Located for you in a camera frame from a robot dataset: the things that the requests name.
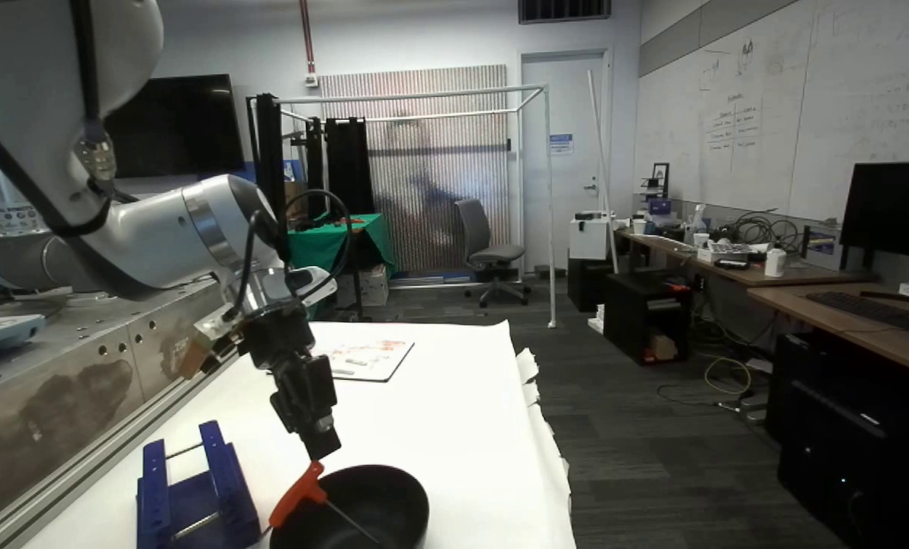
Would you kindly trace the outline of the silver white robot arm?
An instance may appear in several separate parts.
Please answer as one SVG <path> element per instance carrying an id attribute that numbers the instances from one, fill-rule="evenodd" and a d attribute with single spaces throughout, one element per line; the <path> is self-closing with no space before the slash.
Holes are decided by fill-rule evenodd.
<path id="1" fill-rule="evenodd" d="M 225 323 L 274 380 L 271 410 L 320 461 L 339 449 L 334 372 L 266 196 L 233 175 L 150 200 L 117 190 L 105 118 L 145 85 L 163 43 L 159 0 L 0 0 L 0 172 L 61 256 L 58 271 L 30 269 L 18 285 L 81 282 L 143 299 L 217 278 Z"/>

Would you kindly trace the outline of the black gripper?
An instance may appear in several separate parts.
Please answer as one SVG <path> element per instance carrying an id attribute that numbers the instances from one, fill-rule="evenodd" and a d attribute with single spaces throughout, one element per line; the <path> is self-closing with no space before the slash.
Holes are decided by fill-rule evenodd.
<path id="1" fill-rule="evenodd" d="M 244 321 L 244 348 L 257 370 L 270 370 L 270 398 L 282 425 L 296 433 L 310 461 L 342 449 L 334 407 L 339 402 L 334 365 L 315 351 L 315 334 L 302 310 L 266 310 Z"/>

